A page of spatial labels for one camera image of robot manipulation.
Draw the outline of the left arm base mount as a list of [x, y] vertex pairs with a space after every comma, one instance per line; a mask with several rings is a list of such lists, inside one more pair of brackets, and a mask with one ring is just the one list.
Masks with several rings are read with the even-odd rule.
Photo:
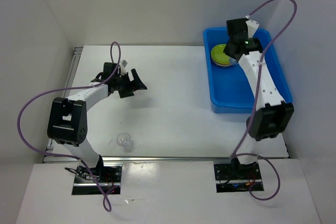
[[[122, 165], [112, 164], [106, 166], [105, 168], [107, 171], [102, 175], [98, 175], [94, 169], [92, 172], [105, 193], [111, 190], [110, 194], [119, 195], [121, 191]], [[86, 168], [81, 166], [77, 166], [76, 168], [66, 167], [65, 170], [75, 175], [72, 195], [101, 194], [99, 188]]]

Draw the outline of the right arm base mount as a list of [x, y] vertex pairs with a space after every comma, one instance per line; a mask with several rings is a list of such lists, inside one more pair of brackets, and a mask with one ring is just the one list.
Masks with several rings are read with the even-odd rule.
[[264, 191], [259, 165], [236, 165], [229, 163], [214, 163], [214, 174], [217, 193], [240, 193]]

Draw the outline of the green plate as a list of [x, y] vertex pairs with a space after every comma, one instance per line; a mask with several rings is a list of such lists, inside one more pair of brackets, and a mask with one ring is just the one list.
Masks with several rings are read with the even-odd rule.
[[228, 64], [229, 56], [224, 53], [226, 44], [218, 44], [211, 50], [211, 60], [213, 63]]

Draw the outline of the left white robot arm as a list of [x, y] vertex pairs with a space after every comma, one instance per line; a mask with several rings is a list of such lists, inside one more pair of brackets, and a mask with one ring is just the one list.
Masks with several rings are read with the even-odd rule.
[[120, 98], [126, 98], [134, 96], [137, 90], [147, 89], [135, 69], [131, 69], [133, 79], [130, 80], [125, 65], [124, 61], [104, 63], [103, 71], [96, 75], [89, 87], [52, 102], [47, 135], [78, 158], [78, 168], [73, 172], [86, 180], [99, 182], [110, 173], [101, 155], [94, 151], [87, 139], [87, 112], [114, 92]]

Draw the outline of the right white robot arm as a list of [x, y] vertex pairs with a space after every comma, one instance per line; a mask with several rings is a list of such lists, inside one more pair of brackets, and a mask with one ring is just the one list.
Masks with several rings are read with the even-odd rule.
[[247, 17], [226, 22], [229, 40], [224, 53], [241, 67], [254, 96], [246, 131], [231, 155], [235, 162], [231, 164], [230, 172], [235, 178], [243, 178], [249, 167], [257, 162], [257, 143], [281, 134], [294, 112], [293, 104], [287, 103], [279, 93], [268, 70], [265, 62], [268, 47], [263, 47], [254, 36], [258, 27], [255, 20]]

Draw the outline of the orange plate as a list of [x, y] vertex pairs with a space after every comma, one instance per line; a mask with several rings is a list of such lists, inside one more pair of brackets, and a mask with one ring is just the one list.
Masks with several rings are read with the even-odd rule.
[[237, 65], [236, 62], [234, 63], [228, 63], [228, 64], [220, 64], [220, 63], [214, 63], [216, 66], [218, 67], [222, 67], [222, 68], [228, 68], [228, 67], [232, 67], [232, 66], [235, 66]]

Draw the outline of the clear cup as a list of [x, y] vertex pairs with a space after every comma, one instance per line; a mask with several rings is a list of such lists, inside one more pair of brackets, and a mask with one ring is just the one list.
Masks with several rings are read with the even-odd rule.
[[126, 152], [130, 152], [132, 150], [133, 141], [128, 133], [120, 133], [117, 137], [117, 144]]
[[236, 59], [230, 57], [229, 58], [229, 64], [231, 66], [235, 66], [235, 65], [238, 65], [238, 62], [236, 61]]

